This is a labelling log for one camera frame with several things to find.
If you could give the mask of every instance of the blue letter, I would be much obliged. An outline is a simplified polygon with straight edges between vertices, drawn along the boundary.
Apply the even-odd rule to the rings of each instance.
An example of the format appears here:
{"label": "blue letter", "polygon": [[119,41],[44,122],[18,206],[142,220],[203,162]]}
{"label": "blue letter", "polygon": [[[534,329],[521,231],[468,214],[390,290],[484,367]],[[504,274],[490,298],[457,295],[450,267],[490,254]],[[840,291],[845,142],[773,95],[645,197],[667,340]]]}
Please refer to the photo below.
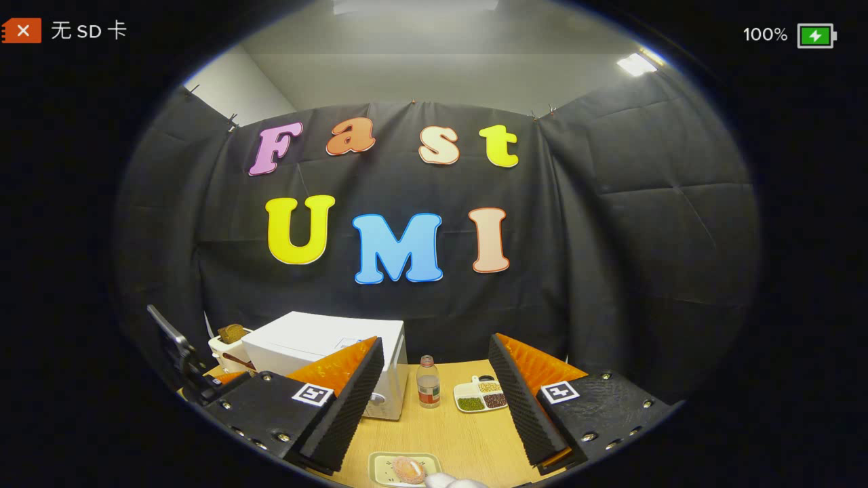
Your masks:
{"label": "blue letter", "polygon": [[356,274],[361,285],[376,285],[383,281],[377,270],[377,258],[383,263],[392,281],[398,281],[407,260],[412,256],[409,281],[437,281],[443,271],[437,267],[437,228],[443,219],[435,214],[415,214],[407,223],[401,240],[389,228],[383,215],[366,214],[352,220],[358,229],[362,248],[362,270]]}

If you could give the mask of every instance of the black fabric backdrop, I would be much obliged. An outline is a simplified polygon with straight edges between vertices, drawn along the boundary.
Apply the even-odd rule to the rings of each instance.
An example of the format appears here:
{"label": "black fabric backdrop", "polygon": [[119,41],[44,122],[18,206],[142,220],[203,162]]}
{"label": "black fabric backdrop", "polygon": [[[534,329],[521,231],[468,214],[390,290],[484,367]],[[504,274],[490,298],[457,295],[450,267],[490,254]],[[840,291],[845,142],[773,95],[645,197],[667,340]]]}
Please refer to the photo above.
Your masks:
{"label": "black fabric backdrop", "polygon": [[[180,120],[178,108],[187,109],[182,125],[195,142],[165,151],[146,137],[118,213],[124,330],[172,386],[145,303],[203,357],[210,353],[203,311],[214,331],[230,323],[256,328],[291,311],[400,319],[410,361],[483,359],[489,336],[500,332],[569,354],[579,367],[623,372],[668,403],[697,385],[739,331],[759,255],[755,201],[732,139],[682,80],[642,76],[539,121],[433,102],[370,103],[228,133],[225,119],[198,115],[210,110],[201,105],[175,104],[156,122]],[[328,155],[332,127],[358,116],[373,121],[375,145]],[[304,132],[277,169],[247,175],[260,131],[293,122]],[[519,157],[513,168],[486,157],[478,132],[496,124],[517,136],[509,144]],[[421,161],[419,132],[430,125],[456,130],[457,162]],[[265,204],[299,201],[291,225],[298,246],[309,235],[310,195],[336,199],[325,253],[309,265],[283,264],[268,250]],[[471,268],[477,236],[467,214],[482,207],[507,214],[510,267],[501,273]],[[381,214],[399,238],[425,212],[443,218],[444,277],[356,283],[352,218]]]}

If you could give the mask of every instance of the white wall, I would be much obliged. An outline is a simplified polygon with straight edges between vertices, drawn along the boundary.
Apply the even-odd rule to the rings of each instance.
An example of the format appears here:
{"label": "white wall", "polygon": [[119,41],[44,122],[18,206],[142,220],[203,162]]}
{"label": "white wall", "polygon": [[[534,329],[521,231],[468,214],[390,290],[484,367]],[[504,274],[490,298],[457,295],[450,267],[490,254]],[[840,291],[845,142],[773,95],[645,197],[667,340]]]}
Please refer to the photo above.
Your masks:
{"label": "white wall", "polygon": [[184,83],[225,117],[238,114],[240,126],[295,111],[240,44],[214,59]]}

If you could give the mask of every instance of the pink letter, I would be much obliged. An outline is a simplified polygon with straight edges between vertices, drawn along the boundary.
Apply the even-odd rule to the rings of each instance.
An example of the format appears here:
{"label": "pink letter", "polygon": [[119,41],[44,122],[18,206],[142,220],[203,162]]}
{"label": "pink letter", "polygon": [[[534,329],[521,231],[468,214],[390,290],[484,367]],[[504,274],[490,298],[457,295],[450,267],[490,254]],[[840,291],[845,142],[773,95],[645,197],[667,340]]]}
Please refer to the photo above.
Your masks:
{"label": "pink letter", "polygon": [[265,129],[260,133],[262,142],[260,150],[256,153],[256,162],[250,168],[250,175],[266,175],[277,168],[277,163],[273,161],[274,153],[281,158],[289,149],[289,135],[298,136],[301,134],[301,122],[291,123],[274,129]]}
{"label": "pink letter", "polygon": [[503,239],[500,221],[506,217],[501,208],[477,208],[468,214],[477,224],[479,258],[473,263],[477,273],[497,273],[510,267],[510,260],[503,257]]}

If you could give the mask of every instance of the battery icon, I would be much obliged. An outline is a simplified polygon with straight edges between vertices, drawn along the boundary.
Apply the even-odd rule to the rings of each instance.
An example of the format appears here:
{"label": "battery icon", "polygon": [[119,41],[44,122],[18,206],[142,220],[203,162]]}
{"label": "battery icon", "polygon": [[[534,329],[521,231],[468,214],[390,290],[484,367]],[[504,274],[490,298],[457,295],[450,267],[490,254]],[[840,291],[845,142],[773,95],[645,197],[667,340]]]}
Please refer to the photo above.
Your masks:
{"label": "battery icon", "polygon": [[838,40],[834,27],[831,23],[800,23],[799,49],[832,49]]}

